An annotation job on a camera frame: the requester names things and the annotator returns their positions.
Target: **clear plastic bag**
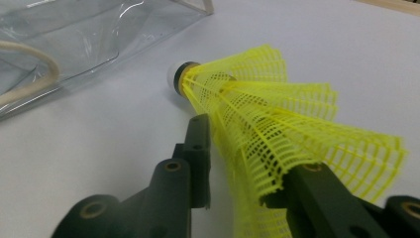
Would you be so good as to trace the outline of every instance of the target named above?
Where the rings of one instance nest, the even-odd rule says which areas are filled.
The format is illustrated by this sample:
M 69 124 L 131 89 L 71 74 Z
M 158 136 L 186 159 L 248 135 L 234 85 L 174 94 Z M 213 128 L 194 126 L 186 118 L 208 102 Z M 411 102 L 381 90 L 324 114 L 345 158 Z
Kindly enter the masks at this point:
M 212 11 L 211 0 L 0 0 L 0 118 Z

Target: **shuttlecock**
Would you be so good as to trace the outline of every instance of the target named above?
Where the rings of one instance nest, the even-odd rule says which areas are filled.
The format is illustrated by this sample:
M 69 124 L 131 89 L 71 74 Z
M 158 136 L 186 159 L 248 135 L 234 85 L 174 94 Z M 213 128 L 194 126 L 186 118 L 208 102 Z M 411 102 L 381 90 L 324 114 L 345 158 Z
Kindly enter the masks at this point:
M 236 237 L 287 237 L 284 211 L 259 198 L 304 164 L 327 164 L 349 189 L 376 201 L 406 155 L 401 139 L 332 122 L 337 93 L 328 83 L 288 83 L 278 50 L 261 46 L 204 64 L 179 63 L 168 80 L 211 119 L 236 205 Z

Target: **white surface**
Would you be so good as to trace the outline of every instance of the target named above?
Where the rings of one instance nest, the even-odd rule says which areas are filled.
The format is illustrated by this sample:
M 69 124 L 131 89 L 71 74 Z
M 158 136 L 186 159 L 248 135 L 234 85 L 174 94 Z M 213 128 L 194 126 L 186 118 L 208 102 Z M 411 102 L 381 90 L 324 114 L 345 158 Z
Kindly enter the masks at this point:
M 216 13 L 103 71 L 100 80 L 0 123 L 0 237 L 49 237 L 78 200 L 124 199 L 183 142 L 193 110 L 169 90 L 179 60 L 209 61 L 269 43 L 290 81 L 329 81 L 337 121 L 405 138 L 410 151 L 387 194 L 420 197 L 420 18 L 349 0 L 214 0 Z M 232 237 L 224 167 L 213 152 L 212 207 L 192 235 Z

